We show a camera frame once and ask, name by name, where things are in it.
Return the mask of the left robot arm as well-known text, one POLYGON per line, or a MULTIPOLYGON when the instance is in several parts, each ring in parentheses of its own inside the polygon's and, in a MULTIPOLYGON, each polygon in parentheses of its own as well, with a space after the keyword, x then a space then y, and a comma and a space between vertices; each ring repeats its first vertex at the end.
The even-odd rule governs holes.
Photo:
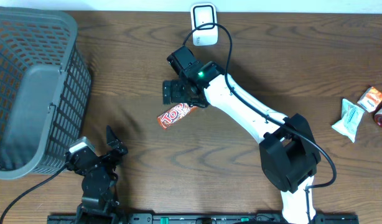
POLYGON ((82 202, 77 208, 75 223, 126 223, 125 213, 118 209, 119 199, 115 172, 128 153, 127 147, 106 127, 107 145, 111 148, 98 156, 86 137, 76 140, 65 153, 66 169, 83 176, 82 202))

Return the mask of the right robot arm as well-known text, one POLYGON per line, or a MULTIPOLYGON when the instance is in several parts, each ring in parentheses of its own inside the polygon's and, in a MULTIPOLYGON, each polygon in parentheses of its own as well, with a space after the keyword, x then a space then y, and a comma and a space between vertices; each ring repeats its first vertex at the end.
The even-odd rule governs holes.
POLYGON ((316 211, 308 188, 321 157, 307 120, 262 104, 224 68, 197 60, 186 46, 171 53, 167 61, 179 79, 163 83, 163 102, 199 108, 212 105, 234 119, 258 143, 263 173, 281 192, 285 221, 311 222, 316 211))

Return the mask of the red Top snack bag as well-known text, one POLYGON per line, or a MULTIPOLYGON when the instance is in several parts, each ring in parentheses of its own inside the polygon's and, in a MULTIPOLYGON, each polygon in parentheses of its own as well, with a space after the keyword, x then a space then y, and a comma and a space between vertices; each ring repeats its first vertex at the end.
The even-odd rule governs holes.
POLYGON ((186 103, 179 103, 158 116, 157 122, 162 129, 167 129, 169 126, 172 126, 197 108, 197 106, 189 106, 186 103))

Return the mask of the teal wet wipes pack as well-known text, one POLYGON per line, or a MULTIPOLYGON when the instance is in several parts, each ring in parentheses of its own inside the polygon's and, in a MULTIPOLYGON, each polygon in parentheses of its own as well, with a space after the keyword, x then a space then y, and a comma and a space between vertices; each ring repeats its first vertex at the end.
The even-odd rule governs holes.
POLYGON ((348 137, 354 143, 364 112, 362 108, 344 98, 342 100, 341 119, 332 125, 332 129, 348 137))

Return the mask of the small orange snack packet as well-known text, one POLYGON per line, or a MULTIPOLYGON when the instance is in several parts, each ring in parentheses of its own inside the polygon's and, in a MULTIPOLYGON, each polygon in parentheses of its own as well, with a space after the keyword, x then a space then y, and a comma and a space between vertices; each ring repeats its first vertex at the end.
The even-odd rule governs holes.
POLYGON ((374 112, 382 102, 382 92, 375 87, 369 87, 358 100, 358 104, 367 112, 374 112))

